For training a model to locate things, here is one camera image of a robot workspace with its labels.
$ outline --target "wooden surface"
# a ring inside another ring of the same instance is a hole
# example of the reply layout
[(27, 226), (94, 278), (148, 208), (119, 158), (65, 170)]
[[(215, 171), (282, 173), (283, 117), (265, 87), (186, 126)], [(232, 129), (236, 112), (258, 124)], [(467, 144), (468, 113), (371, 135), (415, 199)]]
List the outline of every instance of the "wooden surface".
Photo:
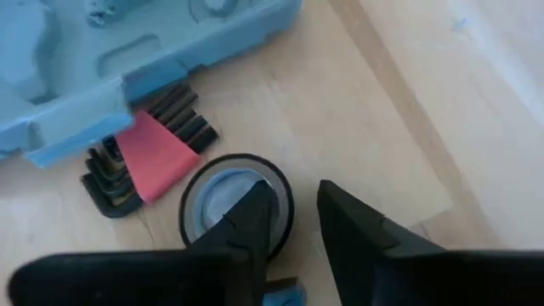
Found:
[[(339, 303), (315, 207), (320, 179), (445, 247), (544, 247), (542, 6), (308, 0), (290, 31), (194, 75), (197, 110), (222, 135), (201, 165), (251, 152), (292, 185), (295, 224), (270, 276), (299, 275), (309, 305)], [(17, 158), (0, 165), (2, 284), (52, 252), (183, 247), (187, 180), (112, 221), (78, 181), (85, 158), (45, 171)]]

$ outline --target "tape roll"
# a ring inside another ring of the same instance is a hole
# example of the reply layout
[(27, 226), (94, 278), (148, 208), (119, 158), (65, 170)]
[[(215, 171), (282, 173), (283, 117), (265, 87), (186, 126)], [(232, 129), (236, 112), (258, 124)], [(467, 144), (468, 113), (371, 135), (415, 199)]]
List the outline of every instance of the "tape roll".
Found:
[(291, 186), (278, 167), (251, 154), (232, 154), (210, 161), (189, 182), (179, 209), (179, 232), (185, 245), (210, 230), (260, 180), (265, 180), (277, 196), (270, 220), (269, 260), (274, 258), (291, 232)]

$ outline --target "hex key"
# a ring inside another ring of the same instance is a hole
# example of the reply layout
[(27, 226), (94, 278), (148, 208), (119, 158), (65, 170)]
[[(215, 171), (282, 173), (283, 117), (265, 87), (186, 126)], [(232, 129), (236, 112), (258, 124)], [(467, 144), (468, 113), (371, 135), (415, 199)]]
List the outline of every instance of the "hex key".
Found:
[(113, 204), (111, 199), (101, 192), (96, 179), (90, 173), (83, 175), (81, 181), (87, 192), (91, 195), (94, 205), (96, 205), (99, 211), (107, 218), (126, 217), (128, 214), (137, 211), (144, 205), (144, 201), (136, 192), (119, 205)]
[(133, 190), (134, 184), (131, 179), (120, 180), (118, 184), (115, 184), (107, 179), (104, 179), (96, 165), (90, 159), (85, 161), (85, 165), (90, 173), (94, 176), (96, 183), (99, 185), (102, 192), (109, 197), (121, 197)]
[[(207, 125), (206, 120), (202, 116), (199, 116), (195, 120), (183, 125), (178, 131), (174, 132), (174, 134), (178, 136), (178, 138), (182, 142), (187, 143), (196, 133), (198, 133), (198, 131), (201, 128), (203, 128), (206, 125)], [(116, 171), (111, 172), (107, 170), (107, 167), (105, 166), (103, 160), (101, 159), (100, 155), (95, 149), (90, 149), (88, 152), (89, 152), (89, 155), (91, 155), (90, 163), (94, 164), (93, 168), (96, 169), (94, 171), (94, 174), (101, 175), (101, 177), (104, 180), (109, 180), (112, 183), (115, 183), (115, 182), (121, 183), (120, 180), (123, 182), (125, 181), (128, 175), (128, 169), (126, 166), (120, 167)], [(89, 165), (87, 166), (88, 166), (89, 172), (92, 173), (93, 172), (92, 169), (89, 167)]]
[[(158, 122), (162, 123), (162, 125), (175, 124), (175, 122), (172, 123), (172, 121), (173, 119), (176, 119), (178, 113), (194, 104), (197, 100), (198, 94), (193, 92), (188, 84), (183, 84), (174, 88), (158, 103), (153, 105), (151, 109), (148, 110), (148, 113)], [(113, 136), (105, 139), (102, 144), (110, 159), (116, 162), (122, 162), (121, 152), (119, 151)]]
[(159, 101), (153, 104), (147, 111), (155, 119), (160, 116), (170, 105), (176, 102), (183, 95), (192, 92), (189, 84), (183, 83), (170, 90), (164, 97), (161, 97)]
[[(201, 154), (217, 138), (217, 132), (212, 127), (208, 127), (204, 130), (204, 132), (196, 136), (195, 140), (190, 144), (190, 147), (197, 154)], [(133, 183), (130, 176), (127, 176), (126, 181), (129, 184)], [(139, 197), (138, 193), (132, 189), (132, 187), (128, 188), (125, 194), (128, 194), (128, 192), (131, 190), (134, 192), (120, 205), (116, 206), (111, 202), (111, 198), (104, 193), (104, 189), (100, 187), (100, 183), (94, 175), (91, 173), (83, 175), (82, 183), (87, 192), (91, 195), (96, 207), (104, 216), (108, 218), (125, 217), (144, 205), (144, 201)]]
[[(178, 118), (176, 118), (175, 124), (173, 124), (169, 130), (172, 132), (173, 130), (179, 129), (187, 121), (189, 121), (193, 116), (196, 116), (196, 112), (194, 110), (191, 109), (191, 110), (183, 111), (181, 114), (179, 114)], [(106, 141), (109, 142), (108, 145), (111, 145), (111, 140), (107, 139), (105, 140), (105, 142)], [(108, 167), (104, 164), (102, 157), (100, 156), (100, 154), (97, 152), (96, 149), (93, 149), (93, 148), (89, 149), (88, 154), (91, 156), (91, 159), (95, 163), (96, 168), (99, 170), (100, 173), (102, 173), (103, 178), (109, 181), (117, 181), (119, 179), (123, 179), (127, 175), (128, 171), (125, 166), (117, 169), (116, 171), (110, 171)], [(116, 162), (123, 162), (121, 154), (119, 156), (120, 156), (120, 159), (116, 160)]]
[(102, 159), (99, 152), (95, 148), (89, 149), (88, 154), (91, 156), (90, 161), (95, 165), (96, 169), (98, 169), (98, 173), (100, 174), (100, 176), (102, 176), (102, 178), (113, 182), (113, 181), (117, 181), (117, 180), (120, 180), (120, 179), (124, 179), (127, 176), (128, 171), (127, 171), (126, 166), (123, 165), (122, 167), (118, 168), (117, 170), (111, 171), (104, 164), (104, 160)]

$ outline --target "blue object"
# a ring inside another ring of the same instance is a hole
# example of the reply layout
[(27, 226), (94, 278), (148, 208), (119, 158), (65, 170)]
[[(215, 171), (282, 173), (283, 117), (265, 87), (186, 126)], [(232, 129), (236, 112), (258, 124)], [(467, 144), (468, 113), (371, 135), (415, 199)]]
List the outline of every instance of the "blue object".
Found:
[(304, 306), (305, 291), (301, 285), (264, 295), (263, 306)]
[(263, 43), (301, 1), (2, 1), (0, 159), (46, 167), (128, 128), (130, 103)]

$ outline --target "light wood board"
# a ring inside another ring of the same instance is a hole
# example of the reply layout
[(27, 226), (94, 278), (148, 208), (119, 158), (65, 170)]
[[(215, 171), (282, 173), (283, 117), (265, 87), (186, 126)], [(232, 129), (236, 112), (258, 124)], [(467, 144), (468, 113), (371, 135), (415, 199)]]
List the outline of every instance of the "light wood board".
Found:
[[(292, 185), (295, 224), (270, 277), (299, 275), (309, 305), (339, 304), (320, 179), (445, 247), (542, 247), (540, 4), (501, 3), (514, 13), (487, 0), (308, 0), (291, 30), (190, 79), (221, 134), (201, 165), (249, 152)], [(85, 158), (0, 164), (0, 285), (53, 252), (183, 247), (187, 179), (109, 220), (79, 183)]]

